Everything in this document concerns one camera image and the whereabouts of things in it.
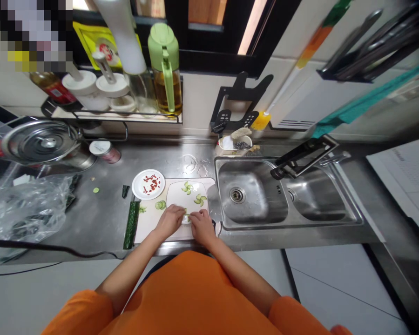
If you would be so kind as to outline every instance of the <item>electrical cord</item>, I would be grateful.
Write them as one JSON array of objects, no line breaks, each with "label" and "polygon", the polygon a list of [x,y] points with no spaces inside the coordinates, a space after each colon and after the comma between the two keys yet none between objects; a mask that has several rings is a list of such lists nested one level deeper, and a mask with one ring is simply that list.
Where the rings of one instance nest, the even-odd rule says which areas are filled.
[{"label": "electrical cord", "polygon": [[49,267],[52,267],[52,266],[54,266],[54,265],[58,265],[58,264],[61,264],[61,263],[63,263],[63,262],[58,262],[58,263],[55,263],[55,264],[46,265],[46,266],[44,266],[44,267],[34,268],[34,269],[29,269],[29,270],[25,270],[25,271],[19,271],[19,272],[9,272],[9,273],[5,273],[5,274],[0,274],[0,276],[2,276],[2,275],[18,275],[19,273],[25,273],[25,272],[30,272],[30,271],[34,271],[34,270],[39,270],[39,269],[41,269],[41,268],[49,268]]},{"label": "electrical cord", "polygon": [[[118,260],[123,260],[124,259],[124,257],[120,258],[111,251],[100,251],[100,252],[95,253],[95,254],[82,254],[82,253],[77,252],[76,250],[74,250],[72,248],[68,248],[68,247],[64,247],[64,246],[48,245],[48,244],[42,244],[42,243],[21,242],[21,241],[0,240],[0,248],[17,248],[17,249],[31,249],[31,250],[62,251],[62,252],[66,252],[66,253],[69,253],[73,256],[77,256],[77,257],[81,257],[81,258],[93,258],[93,257],[101,256],[101,255],[111,255]],[[29,271],[39,270],[39,269],[42,269],[42,268],[48,268],[48,267],[58,265],[58,264],[61,264],[61,263],[62,262],[47,265],[47,266],[43,266],[43,267],[40,267],[40,268],[34,268],[34,269],[30,269],[30,270],[20,271],[20,272],[0,274],[0,276],[16,275],[16,274],[19,274],[19,273],[25,273],[25,272],[29,272]]]}]

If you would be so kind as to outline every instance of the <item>orange shirt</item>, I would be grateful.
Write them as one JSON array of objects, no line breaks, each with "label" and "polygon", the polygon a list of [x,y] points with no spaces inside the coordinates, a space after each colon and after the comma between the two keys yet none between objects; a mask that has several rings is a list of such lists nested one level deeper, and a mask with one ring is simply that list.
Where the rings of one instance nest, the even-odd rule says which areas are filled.
[{"label": "orange shirt", "polygon": [[290,297],[277,299],[267,318],[231,284],[216,260],[193,251],[151,274],[123,313],[112,314],[107,296],[79,292],[42,335],[331,334]]}]

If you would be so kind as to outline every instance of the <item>hand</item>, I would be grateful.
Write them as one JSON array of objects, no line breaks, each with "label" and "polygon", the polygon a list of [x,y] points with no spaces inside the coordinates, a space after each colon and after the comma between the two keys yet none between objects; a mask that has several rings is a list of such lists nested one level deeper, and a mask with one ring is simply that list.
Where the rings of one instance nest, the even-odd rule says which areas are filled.
[{"label": "hand", "polygon": [[182,224],[184,214],[185,209],[183,207],[170,205],[166,208],[157,223],[157,227],[154,229],[154,231],[156,231],[162,238],[162,241],[177,231]]},{"label": "hand", "polygon": [[195,240],[209,249],[209,246],[217,241],[217,237],[208,211],[201,209],[200,212],[192,212],[189,219],[191,220],[191,230]]}]

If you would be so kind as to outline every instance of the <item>black faucet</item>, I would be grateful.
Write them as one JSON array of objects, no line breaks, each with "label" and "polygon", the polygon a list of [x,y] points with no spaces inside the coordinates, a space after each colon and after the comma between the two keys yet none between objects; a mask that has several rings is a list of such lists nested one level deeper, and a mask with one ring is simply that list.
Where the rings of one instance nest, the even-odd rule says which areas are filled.
[{"label": "black faucet", "polygon": [[[277,167],[272,169],[270,174],[276,180],[281,180],[286,176],[297,178],[338,146],[339,144],[327,134],[317,139],[311,138],[278,158],[275,161]],[[298,166],[298,160],[320,149],[323,149],[323,151],[309,164],[303,167]]]}]

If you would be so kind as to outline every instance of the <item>person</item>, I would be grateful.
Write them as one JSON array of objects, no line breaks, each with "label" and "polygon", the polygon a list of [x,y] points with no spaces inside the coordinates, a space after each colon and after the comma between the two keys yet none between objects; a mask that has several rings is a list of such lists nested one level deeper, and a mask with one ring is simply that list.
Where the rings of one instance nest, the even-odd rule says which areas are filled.
[{"label": "person", "polygon": [[148,274],[130,298],[184,214],[182,207],[169,206],[146,239],[95,291],[75,294],[43,335],[350,334],[342,326],[328,331],[295,299],[281,297],[216,237],[206,210],[189,218],[194,239],[214,258],[185,251]]}]

